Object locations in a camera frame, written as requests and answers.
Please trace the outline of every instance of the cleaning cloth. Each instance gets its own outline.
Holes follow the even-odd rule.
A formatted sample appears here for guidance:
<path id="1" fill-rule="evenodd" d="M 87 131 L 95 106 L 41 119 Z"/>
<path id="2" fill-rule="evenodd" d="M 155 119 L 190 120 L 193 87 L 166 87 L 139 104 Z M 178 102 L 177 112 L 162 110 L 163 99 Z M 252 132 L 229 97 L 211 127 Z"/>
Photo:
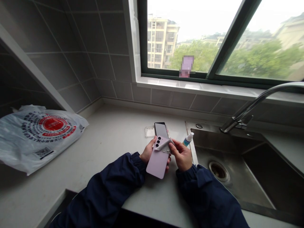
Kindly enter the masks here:
<path id="1" fill-rule="evenodd" d="M 173 145 L 174 142 L 172 141 L 172 139 L 168 139 L 166 142 L 164 142 L 162 145 L 160 145 L 159 147 L 157 147 L 155 150 L 167 153 L 167 154 L 171 154 L 171 150 L 169 148 L 169 143 L 172 143 Z"/>

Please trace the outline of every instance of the navy blue jacket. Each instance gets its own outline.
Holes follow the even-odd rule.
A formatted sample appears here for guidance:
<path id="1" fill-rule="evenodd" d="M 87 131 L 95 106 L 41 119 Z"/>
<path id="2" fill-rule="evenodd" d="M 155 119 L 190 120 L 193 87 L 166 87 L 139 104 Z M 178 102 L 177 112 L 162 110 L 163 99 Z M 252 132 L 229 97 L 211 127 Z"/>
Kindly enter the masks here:
<path id="1" fill-rule="evenodd" d="M 124 154 L 95 174 L 50 227 L 111 227 L 125 200 L 145 181 L 139 153 Z M 200 227 L 248 227 L 237 200 L 198 165 L 176 171 L 179 189 Z"/>

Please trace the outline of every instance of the sink drain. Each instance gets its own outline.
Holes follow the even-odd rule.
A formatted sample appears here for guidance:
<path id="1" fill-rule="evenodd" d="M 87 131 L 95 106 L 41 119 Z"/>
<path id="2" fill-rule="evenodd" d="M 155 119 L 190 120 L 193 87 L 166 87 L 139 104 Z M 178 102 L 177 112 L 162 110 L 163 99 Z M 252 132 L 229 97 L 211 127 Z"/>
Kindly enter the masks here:
<path id="1" fill-rule="evenodd" d="M 222 164 L 212 161 L 209 163 L 209 169 L 219 181 L 227 181 L 229 179 L 229 173 Z"/>

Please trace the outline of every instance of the faucet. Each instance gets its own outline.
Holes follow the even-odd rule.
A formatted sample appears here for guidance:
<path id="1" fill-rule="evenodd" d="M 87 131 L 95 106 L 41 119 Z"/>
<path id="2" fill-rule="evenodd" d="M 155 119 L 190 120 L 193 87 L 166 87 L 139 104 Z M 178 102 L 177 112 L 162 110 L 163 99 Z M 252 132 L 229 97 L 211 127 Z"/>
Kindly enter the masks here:
<path id="1" fill-rule="evenodd" d="M 284 91 L 290 88 L 303 88 L 304 82 L 289 82 L 281 85 L 274 86 L 263 93 L 261 93 L 257 98 L 255 98 L 248 106 L 237 112 L 237 114 L 232 117 L 232 120 L 228 120 L 222 127 L 219 129 L 223 133 L 228 133 L 233 128 L 246 129 L 248 122 L 253 118 L 253 115 L 248 115 L 244 122 L 242 122 L 242 118 L 245 117 L 255 106 L 257 106 L 260 102 L 266 99 L 269 95 L 278 92 Z"/>

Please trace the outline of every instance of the white plastic bag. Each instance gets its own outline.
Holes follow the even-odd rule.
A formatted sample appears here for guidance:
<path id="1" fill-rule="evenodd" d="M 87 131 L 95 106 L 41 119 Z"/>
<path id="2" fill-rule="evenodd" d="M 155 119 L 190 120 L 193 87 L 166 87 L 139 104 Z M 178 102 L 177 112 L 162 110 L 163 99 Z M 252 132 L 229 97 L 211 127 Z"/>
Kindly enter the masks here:
<path id="1" fill-rule="evenodd" d="M 79 139 L 88 125 L 67 111 L 22 106 L 0 119 L 0 160 L 30 175 Z"/>

